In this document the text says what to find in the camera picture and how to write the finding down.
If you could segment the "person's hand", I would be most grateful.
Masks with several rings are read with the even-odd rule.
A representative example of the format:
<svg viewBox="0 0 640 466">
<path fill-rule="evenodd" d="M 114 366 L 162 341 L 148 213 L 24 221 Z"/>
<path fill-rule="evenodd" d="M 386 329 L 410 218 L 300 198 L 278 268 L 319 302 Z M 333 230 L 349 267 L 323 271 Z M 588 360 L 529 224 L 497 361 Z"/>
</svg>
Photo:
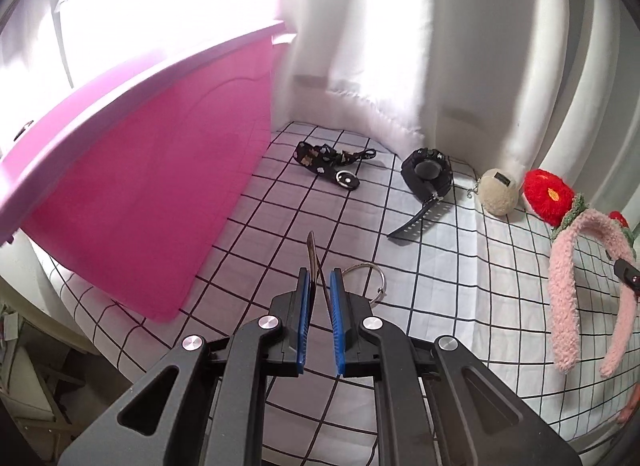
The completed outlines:
<svg viewBox="0 0 640 466">
<path fill-rule="evenodd" d="M 634 385 L 634 391 L 631 392 L 631 396 L 629 397 L 626 405 L 620 411 L 620 415 L 617 417 L 617 423 L 620 425 L 625 425 L 629 418 L 634 414 L 638 404 L 640 402 L 640 384 L 637 382 Z"/>
</svg>

